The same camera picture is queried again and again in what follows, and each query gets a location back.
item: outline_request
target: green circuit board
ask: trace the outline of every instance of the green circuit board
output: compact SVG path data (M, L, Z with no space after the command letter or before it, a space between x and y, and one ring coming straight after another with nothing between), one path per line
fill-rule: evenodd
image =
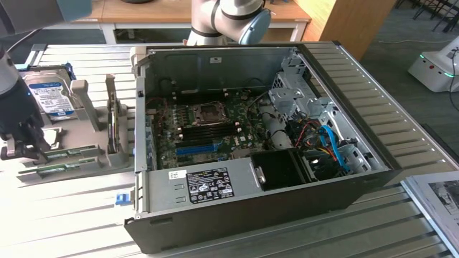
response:
M195 127L195 114L190 106L177 105L173 98L155 99L147 105L147 114L153 114L153 131L158 153L158 169L177 168L201 163L210 163L237 159L242 154L260 152L266 149L266 132L262 119L252 115L252 124L248 118L248 107L254 97L248 92L234 92L226 101L218 102L225 106L227 123L239 122L242 131L235 135L214 139L217 152L202 154L177 154L175 143L182 142L179 127Z

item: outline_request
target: metal table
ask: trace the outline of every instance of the metal table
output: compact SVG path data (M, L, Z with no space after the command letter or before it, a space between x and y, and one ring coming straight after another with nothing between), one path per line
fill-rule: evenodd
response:
M135 184L133 173L21 188L0 181L10 188L0 203L9 211L0 213L0 257L453 257L398 182L409 175L458 170L459 165L348 51L332 42L306 45L406 168L385 188L344 211L149 256L123 228L126 210L113 207L117 193ZM105 75L114 73L118 96L134 107L131 47L54 45L34 51L29 62L70 61L78 78L90 82L95 106L106 105Z

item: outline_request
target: wooden table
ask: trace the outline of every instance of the wooden table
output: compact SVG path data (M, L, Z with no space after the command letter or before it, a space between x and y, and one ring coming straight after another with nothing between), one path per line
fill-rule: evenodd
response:
M122 0L94 0L93 14L74 23L55 25L59 29L101 29L107 44L117 44L115 29L191 28L193 0L154 0L129 4ZM294 1L277 0L266 7L273 11L270 28L292 28L290 40L301 41L312 17Z

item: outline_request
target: blue pcie slot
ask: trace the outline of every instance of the blue pcie slot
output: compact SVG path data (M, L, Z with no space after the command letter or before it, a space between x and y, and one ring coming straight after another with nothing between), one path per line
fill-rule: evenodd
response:
M199 147L186 147L186 148L178 148L177 154L178 155L187 155L187 154L199 154L199 153L207 153L207 152L217 152L219 145L206 145Z

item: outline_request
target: motherboard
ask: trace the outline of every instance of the motherboard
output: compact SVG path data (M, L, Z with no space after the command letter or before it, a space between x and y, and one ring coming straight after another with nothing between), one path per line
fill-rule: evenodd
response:
M242 90L150 98L158 169L239 159L270 149L256 111L260 94Z

